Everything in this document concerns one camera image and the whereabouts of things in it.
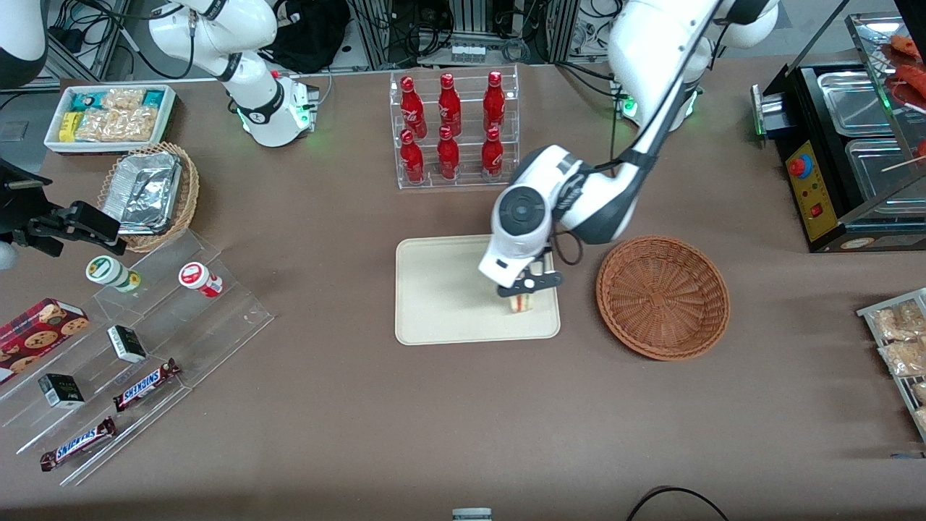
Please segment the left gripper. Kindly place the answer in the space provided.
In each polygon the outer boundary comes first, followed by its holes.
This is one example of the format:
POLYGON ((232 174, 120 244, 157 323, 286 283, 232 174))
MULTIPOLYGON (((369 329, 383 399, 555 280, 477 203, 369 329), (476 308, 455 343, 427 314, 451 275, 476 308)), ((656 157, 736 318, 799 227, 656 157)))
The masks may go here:
POLYGON ((550 253, 550 243, 533 252, 507 251, 500 243, 489 243, 477 270, 496 285, 499 297, 510 299, 563 284, 562 272, 550 267, 550 253))

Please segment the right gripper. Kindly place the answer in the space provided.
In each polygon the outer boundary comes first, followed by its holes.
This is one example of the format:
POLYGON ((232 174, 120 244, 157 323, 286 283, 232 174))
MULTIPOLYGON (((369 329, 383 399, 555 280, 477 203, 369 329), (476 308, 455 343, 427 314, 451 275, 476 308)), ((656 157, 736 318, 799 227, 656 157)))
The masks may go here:
POLYGON ((119 237, 120 223, 85 201, 69 207, 51 203, 44 187, 51 180, 31 174, 1 158, 1 240, 32 247, 59 257, 64 244, 86 242, 122 256, 128 244, 119 237), (30 220, 44 216, 44 226, 27 228, 30 220))

